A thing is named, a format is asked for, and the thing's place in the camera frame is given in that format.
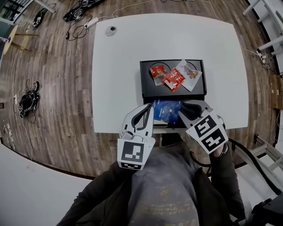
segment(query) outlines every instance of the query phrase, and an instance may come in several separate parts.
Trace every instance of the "white table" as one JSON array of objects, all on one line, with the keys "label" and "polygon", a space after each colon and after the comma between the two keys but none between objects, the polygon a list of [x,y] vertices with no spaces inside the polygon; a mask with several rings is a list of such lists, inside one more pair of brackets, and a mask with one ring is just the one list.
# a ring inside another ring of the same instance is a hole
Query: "white table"
[{"label": "white table", "polygon": [[[108,37],[105,30],[110,26],[117,27],[117,32]],[[96,25],[92,63],[95,132],[120,132],[124,117],[143,104],[140,61],[166,59],[202,59],[205,101],[223,117],[227,129],[248,126],[247,75],[233,25],[193,15],[143,14]]]},{"label": "white table", "polygon": [[[281,0],[255,0],[250,6],[243,12],[243,15],[246,16],[260,1],[264,3],[264,7],[267,12],[258,20],[258,22],[262,22],[267,16],[271,16],[274,23],[276,24],[278,31],[281,33],[281,36],[278,38],[271,40],[270,42],[260,46],[259,50],[267,49],[273,46],[276,43],[283,42],[283,2]],[[282,51],[272,52],[272,55],[276,55],[281,53]]]}]

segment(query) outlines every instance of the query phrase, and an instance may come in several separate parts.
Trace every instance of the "person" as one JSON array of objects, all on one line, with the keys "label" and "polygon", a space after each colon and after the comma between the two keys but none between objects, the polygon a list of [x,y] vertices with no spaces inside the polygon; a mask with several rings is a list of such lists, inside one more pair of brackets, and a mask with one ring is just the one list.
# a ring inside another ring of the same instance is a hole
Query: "person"
[{"label": "person", "polygon": [[161,145],[143,170],[114,162],[79,193],[57,226],[229,226],[230,215],[245,219],[227,144],[210,154],[211,181],[179,134],[163,134]]}]

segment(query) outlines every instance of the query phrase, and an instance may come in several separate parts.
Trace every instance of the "gray shirt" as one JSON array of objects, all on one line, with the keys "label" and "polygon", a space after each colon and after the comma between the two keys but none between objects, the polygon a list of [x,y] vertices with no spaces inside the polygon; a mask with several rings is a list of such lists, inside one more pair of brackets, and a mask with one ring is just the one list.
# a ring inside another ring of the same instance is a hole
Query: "gray shirt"
[{"label": "gray shirt", "polygon": [[155,148],[143,170],[132,177],[128,204],[130,226],[198,226],[197,200],[192,184],[199,166],[170,146]]}]

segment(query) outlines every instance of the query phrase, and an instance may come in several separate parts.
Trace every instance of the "wooden floor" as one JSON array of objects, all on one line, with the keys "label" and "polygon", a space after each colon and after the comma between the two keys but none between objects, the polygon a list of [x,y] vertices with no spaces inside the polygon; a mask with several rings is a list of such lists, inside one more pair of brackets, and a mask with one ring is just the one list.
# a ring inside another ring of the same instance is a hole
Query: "wooden floor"
[{"label": "wooden floor", "polygon": [[[62,16],[77,0],[47,2],[57,3],[56,13],[47,12],[41,26],[31,31],[40,35],[29,40],[27,48],[31,53],[10,48],[3,57],[0,69],[0,102],[4,103],[4,109],[0,110],[3,143],[29,158],[50,166],[96,176],[107,170],[116,160],[118,135],[94,133],[91,83],[95,26],[89,29],[84,38],[67,41],[65,32],[70,24],[64,23]],[[144,1],[105,0],[87,13],[94,17],[110,16],[116,9],[140,2]],[[246,17],[242,15],[248,6],[245,0],[210,2],[221,20],[234,25],[243,48],[255,50],[267,42],[256,16],[252,12]],[[21,17],[23,22],[20,32],[25,31],[27,23],[33,20],[40,9],[41,7],[34,2],[27,8]],[[144,13],[181,13],[215,18],[210,5],[204,2],[169,0],[166,3],[156,0],[127,8],[119,11],[117,15]],[[15,40],[16,43],[21,41],[20,37]],[[274,142],[275,110],[271,107],[267,70],[262,68],[257,56],[244,50],[243,56],[249,86],[249,126],[229,130],[228,134],[229,137],[251,148],[255,133],[270,143]],[[42,84],[39,92],[41,100],[35,113],[34,124],[30,124],[27,119],[22,120],[13,111],[13,95],[22,95],[27,79],[30,80],[30,85],[35,80]],[[182,136],[192,150],[196,151],[195,144],[184,134]],[[158,145],[160,136],[155,137]],[[199,150],[196,152],[200,158],[204,158],[203,161],[207,161],[206,154]]]}]

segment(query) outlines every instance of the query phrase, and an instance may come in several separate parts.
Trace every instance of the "black hose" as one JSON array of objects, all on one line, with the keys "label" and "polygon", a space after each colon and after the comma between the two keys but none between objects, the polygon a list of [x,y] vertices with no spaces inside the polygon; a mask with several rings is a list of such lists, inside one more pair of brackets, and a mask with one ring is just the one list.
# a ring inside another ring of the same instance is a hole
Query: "black hose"
[{"label": "black hose", "polygon": [[[220,154],[219,157],[216,157],[216,161],[214,162],[214,164],[217,163],[217,162],[222,158],[222,156],[224,155],[226,149],[227,149],[227,143],[224,144],[222,153]],[[193,154],[194,154],[194,152],[191,151],[191,152],[190,152],[190,155],[191,155],[192,160],[193,160],[195,163],[197,163],[197,164],[199,164],[200,166],[202,166],[202,167],[209,167],[209,169],[208,169],[208,171],[209,171],[210,168],[212,167],[212,164],[204,164],[204,163],[199,162],[198,160],[195,159],[195,157],[194,157]]]},{"label": "black hose", "polygon": [[255,165],[255,167],[257,168],[257,170],[260,172],[260,174],[263,176],[263,178],[265,179],[266,183],[268,184],[268,186],[271,188],[271,190],[276,194],[276,195],[280,195],[282,193],[282,191],[277,188],[273,182],[266,176],[266,174],[264,173],[264,171],[262,170],[261,166],[259,165],[258,161],[256,160],[256,158],[253,156],[253,154],[242,144],[240,144],[239,142],[229,138],[229,141],[233,144],[236,144],[239,148],[241,148],[247,155],[248,157],[252,160],[253,164]]}]

